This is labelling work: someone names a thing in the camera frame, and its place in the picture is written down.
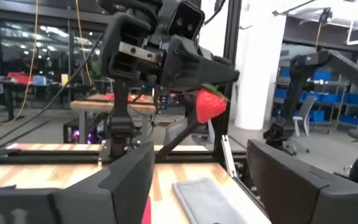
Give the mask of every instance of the red strawberry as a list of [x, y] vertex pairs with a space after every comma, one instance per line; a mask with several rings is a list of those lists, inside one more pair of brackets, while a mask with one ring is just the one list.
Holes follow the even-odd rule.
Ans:
[[200, 90], [196, 99], [196, 114], [199, 123], [206, 123], [209, 119], [222, 114], [226, 110], [225, 98], [215, 95], [208, 90]]

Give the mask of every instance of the floor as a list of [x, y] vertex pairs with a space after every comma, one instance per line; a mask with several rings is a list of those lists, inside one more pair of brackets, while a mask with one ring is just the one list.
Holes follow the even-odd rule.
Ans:
[[[23, 123], [31, 116], [36, 114], [38, 110], [25, 111], [25, 118], [14, 123], [7, 124], [0, 127], [0, 136], [7, 131], [15, 128], [17, 125]], [[171, 113], [165, 113], [158, 115], [155, 119], [158, 122], [172, 122], [175, 119], [181, 119], [182, 116], [175, 115], [180, 114], [180, 111], [171, 111]], [[9, 135], [0, 141], [0, 145], [9, 143], [12, 138], [19, 136], [20, 134], [36, 127], [37, 125], [48, 121], [47, 124], [42, 126], [31, 133], [22, 136], [21, 138], [14, 140], [14, 142], [27, 142], [27, 143], [60, 143], [63, 142], [63, 127], [62, 123], [73, 119], [76, 116], [74, 111], [70, 110], [50, 110], [46, 111], [39, 118], [31, 121], [22, 129]], [[5, 112], [0, 112], [0, 121], [6, 118]], [[140, 117], [134, 117], [134, 121], [140, 121]], [[231, 137], [231, 149], [233, 151], [244, 150], [248, 139], [258, 139], [262, 141], [262, 131], [246, 131], [234, 126], [231, 122], [229, 125], [229, 135]], [[165, 135], [165, 128], [157, 126], [153, 133], [150, 135], [151, 140], [155, 144], [162, 144], [163, 137]], [[298, 152], [297, 158], [307, 163], [310, 163], [320, 169], [328, 172], [343, 172], [343, 167], [348, 166], [354, 162], [358, 157], [358, 142], [353, 142], [346, 132], [333, 131], [332, 134], [327, 135], [322, 131], [312, 131], [309, 138], [302, 136], [296, 139], [300, 144], [310, 150], [310, 153], [306, 151]], [[213, 145], [202, 139], [196, 137], [188, 137], [183, 142], [183, 145], [195, 145], [203, 144], [209, 150], [213, 150]]]

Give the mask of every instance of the desk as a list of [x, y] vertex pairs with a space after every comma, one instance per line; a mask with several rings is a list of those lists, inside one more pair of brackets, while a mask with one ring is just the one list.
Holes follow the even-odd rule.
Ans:
[[[105, 100], [106, 95], [95, 94], [86, 98], [86, 100]], [[150, 103], [153, 103], [153, 98], [151, 96], [146, 96], [146, 100]], [[79, 129], [80, 129], [80, 143], [84, 144], [86, 142], [86, 119], [87, 112], [95, 111], [99, 113], [109, 113], [114, 109], [113, 102], [100, 102], [100, 101], [81, 101], [75, 100], [70, 103], [70, 108], [75, 111], [79, 111]], [[142, 115], [142, 137], [141, 141], [144, 142], [147, 140], [147, 125], [148, 117], [155, 113], [154, 105], [128, 105], [129, 113], [140, 113]]]
[[[48, 144], [26, 144], [28, 149], [42, 149]], [[86, 147], [72, 144], [54, 144], [59, 148], [72, 148], [72, 150], [85, 150]], [[191, 146], [175, 150], [191, 150]], [[202, 146], [195, 146], [193, 150], [200, 150]], [[75, 165], [0, 165], [0, 187], [17, 185], [17, 188], [66, 188], [80, 180], [99, 171], [97, 164], [75, 164]], [[267, 217], [259, 210], [253, 201], [241, 188], [227, 175], [219, 164], [156, 164], [152, 186], [150, 188], [150, 199], [152, 203], [153, 224], [184, 224], [188, 223], [176, 196], [172, 191], [172, 184], [179, 181], [195, 180], [203, 177], [212, 179], [229, 203], [238, 208], [240, 214], [248, 224], [271, 224]]]
[[[14, 119], [15, 115], [14, 115], [14, 105], [13, 105], [13, 89], [15, 86], [25, 86], [25, 84], [22, 83], [15, 83], [12, 82], [11, 80], [8, 79], [0, 79], [0, 83], [2, 84], [3, 88], [4, 88], [4, 94], [5, 94], [5, 105], [6, 105], [6, 110], [7, 110], [7, 120], [2, 121], [2, 123], [11, 121]], [[61, 85], [54, 85], [54, 84], [49, 84], [46, 86], [34, 86], [34, 87], [44, 87], [44, 88], [61, 88]], [[79, 89], [79, 88], [84, 88], [84, 89], [88, 89], [88, 86], [83, 86], [83, 85], [67, 85], [66, 88], [68, 89]]]

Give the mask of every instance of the glass window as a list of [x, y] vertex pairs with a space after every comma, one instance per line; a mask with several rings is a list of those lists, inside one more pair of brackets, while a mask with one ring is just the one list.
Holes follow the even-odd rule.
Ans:
[[46, 75], [60, 81], [62, 73], [68, 73], [67, 29], [33, 24], [4, 22], [1, 26], [3, 72], [30, 73], [31, 58], [35, 51], [33, 74]]
[[[80, 32], [78, 30], [74, 30], [74, 55], [73, 55], [74, 70], [76, 70], [85, 61], [83, 53], [85, 53], [85, 57], [89, 55], [93, 45], [99, 39], [100, 35], [102, 35], [101, 32], [83, 30], [82, 38], [81, 38]], [[88, 71], [86, 71], [86, 68], [82, 71], [85, 73], [89, 72], [89, 75], [91, 75], [91, 79], [93, 80], [97, 80], [101, 76], [97, 61], [102, 44], [103, 43], [100, 41], [98, 46], [95, 48], [94, 52], [92, 53], [91, 57], [89, 58]]]

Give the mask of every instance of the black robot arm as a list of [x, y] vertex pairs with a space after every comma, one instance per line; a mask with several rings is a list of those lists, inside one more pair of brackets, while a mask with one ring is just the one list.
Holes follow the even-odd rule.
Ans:
[[330, 67], [358, 87], [358, 64], [337, 51], [322, 50], [317, 53], [294, 57], [290, 63], [291, 81], [281, 111], [283, 119], [274, 123], [264, 133], [267, 144], [273, 147], [281, 147], [282, 142], [292, 136], [294, 132], [292, 117], [295, 115], [296, 105], [299, 102], [303, 87], [314, 72], [322, 66]]

